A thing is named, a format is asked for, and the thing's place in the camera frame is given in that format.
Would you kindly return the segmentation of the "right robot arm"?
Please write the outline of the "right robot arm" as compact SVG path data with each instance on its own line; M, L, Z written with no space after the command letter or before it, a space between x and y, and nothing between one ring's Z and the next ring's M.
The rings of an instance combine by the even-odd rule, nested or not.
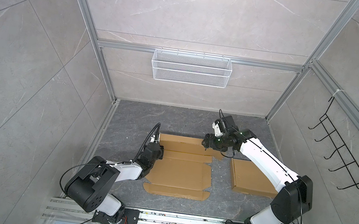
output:
M219 111L214 133L206 134L202 145L221 153L228 148L249 158L274 186L277 196L264 210L248 217L244 224L302 224L303 214L312 209L313 182L286 167L249 129L239 130L231 115Z

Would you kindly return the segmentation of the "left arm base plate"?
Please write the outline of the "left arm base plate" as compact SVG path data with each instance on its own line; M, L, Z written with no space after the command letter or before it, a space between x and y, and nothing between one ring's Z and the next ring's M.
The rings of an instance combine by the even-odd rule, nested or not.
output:
M92 221L101 224L138 224L139 216L139 210L125 208L121 214L121 219L116 221L112 216L96 211Z

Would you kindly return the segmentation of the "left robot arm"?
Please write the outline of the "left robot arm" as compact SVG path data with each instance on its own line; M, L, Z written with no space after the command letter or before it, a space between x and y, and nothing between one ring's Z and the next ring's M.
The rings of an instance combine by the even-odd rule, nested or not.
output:
M114 183L143 179L163 156L164 148L157 142L144 145L132 161L116 163L95 156L67 182L64 194L85 212L98 211L110 222L118 223L124 216L125 204L109 193Z

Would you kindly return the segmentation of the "cardboard box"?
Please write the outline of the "cardboard box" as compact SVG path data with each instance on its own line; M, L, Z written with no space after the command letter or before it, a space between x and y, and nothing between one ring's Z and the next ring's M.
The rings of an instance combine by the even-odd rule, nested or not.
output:
M278 192L269 179L251 161L232 159L231 189L236 193L274 198Z
M211 187L210 166L222 160L219 151L206 149L200 138L161 134L164 156L146 176L143 187L149 194L204 201Z

